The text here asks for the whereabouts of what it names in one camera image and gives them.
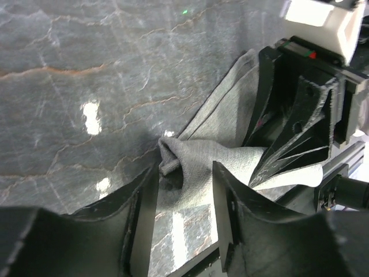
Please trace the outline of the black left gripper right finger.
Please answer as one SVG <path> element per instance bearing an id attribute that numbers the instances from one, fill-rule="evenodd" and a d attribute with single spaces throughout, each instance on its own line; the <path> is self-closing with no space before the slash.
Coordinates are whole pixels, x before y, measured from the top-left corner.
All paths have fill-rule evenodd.
<path id="1" fill-rule="evenodd" d="M 213 197 L 228 276 L 368 275 L 368 212 L 300 214 L 244 185 L 219 162 Z"/>

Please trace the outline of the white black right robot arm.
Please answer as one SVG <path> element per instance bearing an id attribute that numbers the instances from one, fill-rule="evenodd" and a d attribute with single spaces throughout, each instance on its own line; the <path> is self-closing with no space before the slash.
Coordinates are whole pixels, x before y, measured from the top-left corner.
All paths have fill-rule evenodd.
<path id="1" fill-rule="evenodd" d="M 264 147 L 253 188 L 310 165 L 325 167 L 312 192 L 316 211 L 368 208 L 368 184 L 348 177 L 349 146 L 368 96 L 368 75 L 343 57 L 298 37 L 259 52 L 259 84 L 243 144 Z"/>

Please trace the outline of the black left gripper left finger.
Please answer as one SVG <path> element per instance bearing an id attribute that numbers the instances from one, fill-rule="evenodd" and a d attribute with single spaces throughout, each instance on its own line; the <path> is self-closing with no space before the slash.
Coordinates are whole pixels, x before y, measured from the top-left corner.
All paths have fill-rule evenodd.
<path id="1" fill-rule="evenodd" d="M 1 209 L 2 276 L 147 276 L 157 167 L 71 215 Z"/>

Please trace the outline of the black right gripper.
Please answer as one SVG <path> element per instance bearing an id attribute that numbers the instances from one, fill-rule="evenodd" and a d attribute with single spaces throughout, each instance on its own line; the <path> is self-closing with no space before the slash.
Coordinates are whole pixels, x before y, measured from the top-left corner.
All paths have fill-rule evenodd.
<path id="1" fill-rule="evenodd" d="M 353 135 L 368 77 L 296 36 L 259 52 L 259 83 L 243 145 L 264 147 L 251 186 L 324 162 Z"/>

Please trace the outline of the grey cloth napkin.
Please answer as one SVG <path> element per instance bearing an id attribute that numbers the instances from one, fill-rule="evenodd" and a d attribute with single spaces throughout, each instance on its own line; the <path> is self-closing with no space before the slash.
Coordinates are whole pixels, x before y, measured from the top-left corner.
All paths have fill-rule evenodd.
<path id="1" fill-rule="evenodd" d="M 178 137 L 159 139 L 161 211 L 213 204 L 213 162 L 250 185 L 264 147 L 243 147 L 254 110 L 259 62 L 253 49 L 241 55 Z"/>

